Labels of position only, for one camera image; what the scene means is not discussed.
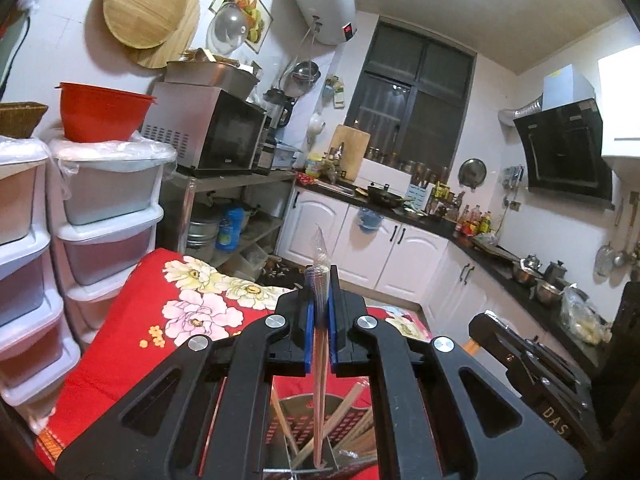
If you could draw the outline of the chopstick pair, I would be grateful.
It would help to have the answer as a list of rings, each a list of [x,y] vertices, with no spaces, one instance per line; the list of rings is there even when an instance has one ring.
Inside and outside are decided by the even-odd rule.
[[[311,373],[314,376],[314,422],[326,414],[326,375],[329,367],[329,294],[331,281],[331,258],[322,229],[317,224],[312,236],[312,263],[309,272],[309,285],[314,300],[314,338],[312,338]],[[316,468],[322,465],[321,458]]]

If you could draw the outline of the white lower kitchen cabinets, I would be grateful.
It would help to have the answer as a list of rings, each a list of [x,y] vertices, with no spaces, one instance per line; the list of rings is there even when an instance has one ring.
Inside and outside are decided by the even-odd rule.
[[[358,212],[358,206],[346,200],[294,188],[278,255],[310,263],[312,237],[321,232],[343,282],[373,296],[417,304],[432,334],[465,344],[472,317],[489,310],[520,336],[539,338],[588,375],[597,371],[599,351],[570,336],[559,315],[533,299],[500,264],[460,240],[391,218],[364,232]]]

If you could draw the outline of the dark kitchen window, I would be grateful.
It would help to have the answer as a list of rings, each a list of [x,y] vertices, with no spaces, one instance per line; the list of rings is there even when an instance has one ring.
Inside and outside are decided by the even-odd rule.
[[[384,160],[451,169],[469,104],[476,56],[430,34],[380,21],[345,124],[370,134]]]

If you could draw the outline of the wooden chopstick in basket left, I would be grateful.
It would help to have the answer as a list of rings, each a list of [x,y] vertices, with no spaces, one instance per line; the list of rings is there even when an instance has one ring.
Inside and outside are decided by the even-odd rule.
[[[271,387],[271,404],[273,406],[274,412],[276,413],[277,420],[282,429],[282,432],[285,436],[285,439],[288,441],[288,447],[293,452],[294,455],[299,453],[299,448],[296,443],[295,437],[293,436],[292,430],[288,421],[286,420],[284,411],[282,410],[282,404],[280,401],[280,396],[278,395],[277,388],[275,386]]]

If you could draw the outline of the wooden chopstick in basket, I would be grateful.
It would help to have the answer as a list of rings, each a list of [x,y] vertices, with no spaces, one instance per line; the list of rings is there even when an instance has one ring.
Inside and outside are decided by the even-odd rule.
[[[347,414],[348,410],[352,407],[352,404],[358,400],[361,393],[363,393],[363,390],[367,388],[368,385],[369,382],[367,379],[358,380],[328,419],[321,417],[318,422],[314,422],[314,436],[293,458],[293,469],[300,466],[310,454],[314,454],[314,463],[319,463],[321,458],[322,441],[326,437],[326,434],[333,431],[338,426]]]
[[[282,432],[285,436],[285,439],[288,441],[288,447],[293,452],[294,455],[299,453],[299,448],[296,443],[295,437],[293,436],[292,430],[288,421],[286,420],[284,411],[282,410],[282,404],[280,401],[280,396],[278,395],[277,388],[275,386],[271,387],[271,404],[273,406],[274,412],[276,413],[277,420],[282,429]]]

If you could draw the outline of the wrapped chopsticks in basket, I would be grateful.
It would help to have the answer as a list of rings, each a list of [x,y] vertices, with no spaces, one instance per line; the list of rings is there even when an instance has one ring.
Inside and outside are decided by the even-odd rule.
[[[358,422],[356,422],[356,424],[352,426],[352,429],[349,430],[347,434],[345,434],[345,437],[337,443],[334,451],[340,452],[346,450],[346,448],[349,448],[352,445],[352,442],[354,442],[357,438],[362,436],[366,431],[370,430],[373,427],[373,419],[373,408],[372,406],[370,406],[370,408],[368,408],[367,411],[363,413]]]
[[[343,452],[345,456],[349,458],[353,458],[354,460],[359,460],[360,458],[365,458],[367,456],[372,456],[376,454],[376,440],[374,434],[363,434],[361,437],[358,437],[355,440],[352,440],[348,445],[346,445],[345,451]]]

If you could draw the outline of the wrapped chopsticks in basket far right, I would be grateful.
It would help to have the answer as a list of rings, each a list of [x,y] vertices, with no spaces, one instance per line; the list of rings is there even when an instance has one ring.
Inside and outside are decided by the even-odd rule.
[[[353,458],[354,460],[359,460],[360,458],[365,458],[367,456],[372,456],[376,454],[376,440],[374,434],[363,434],[361,437],[358,437],[355,440],[352,440],[348,445],[346,445],[345,451],[343,452],[345,456],[349,458]]]

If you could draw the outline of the wooden chopstick in basket centre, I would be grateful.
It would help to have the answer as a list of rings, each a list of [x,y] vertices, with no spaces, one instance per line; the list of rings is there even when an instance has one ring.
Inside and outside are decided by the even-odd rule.
[[[352,404],[358,400],[361,393],[363,393],[363,390],[367,388],[368,385],[369,382],[367,379],[358,380],[328,419],[321,417],[318,422],[314,422],[314,436],[293,458],[293,469],[300,466],[310,454],[314,454],[314,463],[319,463],[321,458],[322,441],[326,437],[326,434],[333,431],[338,426],[347,414],[348,410],[352,407]]]

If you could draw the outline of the red floral tablecloth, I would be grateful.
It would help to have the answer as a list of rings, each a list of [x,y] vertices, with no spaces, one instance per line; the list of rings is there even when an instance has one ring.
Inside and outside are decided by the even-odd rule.
[[[302,376],[274,376],[271,387],[307,385],[314,379],[314,300],[308,289],[312,321],[306,330],[310,337],[309,370]],[[294,290],[264,289],[229,278],[201,260],[166,249],[154,250],[130,275],[93,343],[64,382],[55,414],[37,438],[37,456],[56,477],[55,465],[66,446],[190,337],[221,340],[238,336],[251,322],[276,310],[278,299],[288,292]],[[329,311],[326,382],[341,386],[345,397],[358,380],[368,378],[336,376],[331,368],[330,343]],[[348,468],[346,477],[383,479],[378,474],[378,453],[365,457],[362,465]]]

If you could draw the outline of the white plastic drawer unit left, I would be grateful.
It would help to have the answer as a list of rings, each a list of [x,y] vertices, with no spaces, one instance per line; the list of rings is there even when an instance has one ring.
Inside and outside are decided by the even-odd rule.
[[[47,226],[50,153],[38,139],[1,139],[1,400],[35,402],[77,364]]]

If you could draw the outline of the white plastic drawer unit right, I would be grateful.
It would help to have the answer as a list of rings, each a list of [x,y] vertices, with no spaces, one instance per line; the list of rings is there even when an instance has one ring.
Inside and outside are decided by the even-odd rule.
[[[170,145],[127,141],[48,142],[47,217],[65,315],[87,349],[163,219],[160,185],[176,166]]]

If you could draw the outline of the black microwave oven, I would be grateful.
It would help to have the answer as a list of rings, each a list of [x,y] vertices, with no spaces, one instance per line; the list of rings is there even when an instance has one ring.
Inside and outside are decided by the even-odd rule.
[[[265,111],[224,89],[158,82],[141,134],[170,145],[192,174],[247,174],[262,136]]]

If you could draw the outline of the red plastic basin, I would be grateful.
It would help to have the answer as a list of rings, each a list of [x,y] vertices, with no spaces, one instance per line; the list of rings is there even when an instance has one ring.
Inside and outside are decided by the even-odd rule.
[[[127,141],[155,103],[146,94],[91,84],[61,82],[58,90],[64,136],[76,143]]]

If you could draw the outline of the round bamboo tray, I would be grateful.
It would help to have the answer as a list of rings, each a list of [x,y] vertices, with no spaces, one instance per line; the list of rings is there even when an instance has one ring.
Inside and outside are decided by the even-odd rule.
[[[190,46],[200,0],[103,0],[102,12],[107,29],[132,62],[161,70]]]

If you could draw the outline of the glass pot lid on wall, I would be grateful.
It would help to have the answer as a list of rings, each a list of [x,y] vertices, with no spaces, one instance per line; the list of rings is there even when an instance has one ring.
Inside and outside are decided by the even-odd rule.
[[[228,56],[242,46],[247,35],[245,13],[235,3],[226,3],[208,25],[206,47],[214,53]]]

